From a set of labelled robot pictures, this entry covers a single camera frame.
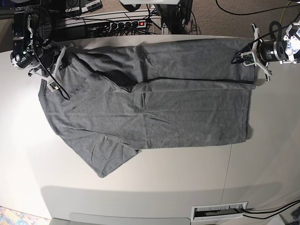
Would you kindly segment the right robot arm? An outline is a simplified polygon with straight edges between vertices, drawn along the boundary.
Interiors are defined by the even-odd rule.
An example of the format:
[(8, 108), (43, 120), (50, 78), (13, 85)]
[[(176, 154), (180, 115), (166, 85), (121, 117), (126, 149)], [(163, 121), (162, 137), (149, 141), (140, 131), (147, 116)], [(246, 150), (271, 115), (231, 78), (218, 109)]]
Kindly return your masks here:
[(55, 14), (56, 10), (32, 6), (15, 12), (12, 24), (12, 66), (50, 84), (61, 83), (60, 71), (68, 66), (66, 52), (74, 46), (53, 40)]

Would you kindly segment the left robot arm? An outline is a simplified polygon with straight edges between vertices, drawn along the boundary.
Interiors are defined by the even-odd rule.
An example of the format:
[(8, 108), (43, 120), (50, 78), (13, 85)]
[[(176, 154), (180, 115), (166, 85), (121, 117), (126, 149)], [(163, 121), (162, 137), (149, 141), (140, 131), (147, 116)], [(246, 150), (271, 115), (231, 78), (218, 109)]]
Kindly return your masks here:
[(259, 67), (270, 81), (272, 72), (268, 69), (271, 62), (283, 64), (298, 64), (300, 62), (300, 22), (292, 22), (287, 30), (279, 22), (270, 25), (270, 41), (264, 41), (259, 36), (259, 29), (253, 24), (254, 42), (251, 50), (241, 54), (245, 66)]

